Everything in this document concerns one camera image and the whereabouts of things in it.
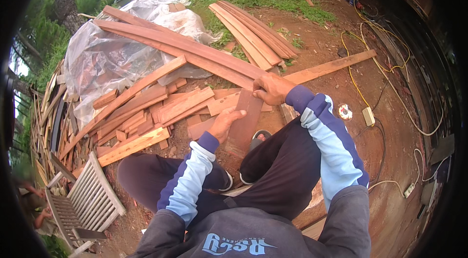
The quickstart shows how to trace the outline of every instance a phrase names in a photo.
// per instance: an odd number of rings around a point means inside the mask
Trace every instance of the left hand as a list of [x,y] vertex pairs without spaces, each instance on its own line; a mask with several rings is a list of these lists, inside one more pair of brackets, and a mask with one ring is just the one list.
[[224,109],[219,113],[213,126],[208,129],[208,132],[218,139],[219,144],[222,144],[227,139],[227,134],[229,133],[232,123],[237,119],[244,118],[245,115],[247,115],[247,111],[235,111],[235,106]]

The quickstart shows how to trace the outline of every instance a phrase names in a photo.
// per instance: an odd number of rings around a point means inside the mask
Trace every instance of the slatted wooden bench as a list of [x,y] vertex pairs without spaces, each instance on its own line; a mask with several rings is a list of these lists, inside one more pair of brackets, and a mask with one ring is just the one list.
[[[102,172],[94,152],[89,154],[89,160],[76,181],[56,156],[50,154],[50,160],[60,172],[47,185],[45,194],[58,229],[73,251],[69,258],[73,258],[97,239],[106,239],[103,231],[126,210]],[[50,192],[50,188],[61,179],[60,176],[74,182],[67,197],[55,196]]]

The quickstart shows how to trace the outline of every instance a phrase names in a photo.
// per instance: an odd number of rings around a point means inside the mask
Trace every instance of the slipper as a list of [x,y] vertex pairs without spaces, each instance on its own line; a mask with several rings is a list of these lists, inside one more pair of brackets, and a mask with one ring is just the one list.
[[255,132],[254,136],[252,137],[252,142],[250,143],[250,148],[249,152],[252,151],[254,148],[259,146],[263,141],[261,141],[259,138],[257,138],[260,134],[263,134],[266,139],[270,138],[272,134],[264,129],[261,129],[257,132]]

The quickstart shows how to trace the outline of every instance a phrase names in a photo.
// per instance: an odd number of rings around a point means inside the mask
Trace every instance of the plastic sheet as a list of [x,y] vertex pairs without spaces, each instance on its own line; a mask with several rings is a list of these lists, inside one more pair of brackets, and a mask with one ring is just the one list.
[[[191,10],[170,12],[170,3],[190,4],[189,0],[133,0],[121,10],[190,36],[202,44],[221,38],[222,33],[213,36],[207,32],[201,18]],[[97,19],[116,20],[103,13]],[[114,89],[122,91],[126,86],[132,86],[174,58],[145,44],[104,32],[91,21],[86,22],[70,39],[64,62],[68,93],[71,97],[81,98],[74,110],[80,127],[91,121],[95,99]],[[211,75],[186,64],[158,82],[165,86],[179,77],[206,78]]]

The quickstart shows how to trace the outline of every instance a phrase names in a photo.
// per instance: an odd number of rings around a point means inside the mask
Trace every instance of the grass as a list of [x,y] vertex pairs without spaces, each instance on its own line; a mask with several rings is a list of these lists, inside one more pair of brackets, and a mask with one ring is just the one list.
[[[232,34],[226,29],[224,24],[208,9],[208,5],[218,0],[190,0],[192,3],[188,7],[197,13],[205,25],[205,28],[214,33],[223,32],[222,38],[212,44],[214,48],[222,48],[233,39]],[[323,24],[325,21],[334,21],[335,16],[320,8],[320,3],[314,1],[315,6],[310,7],[306,0],[226,0],[240,8],[246,7],[274,7],[292,13],[295,16],[302,15],[311,21]]]

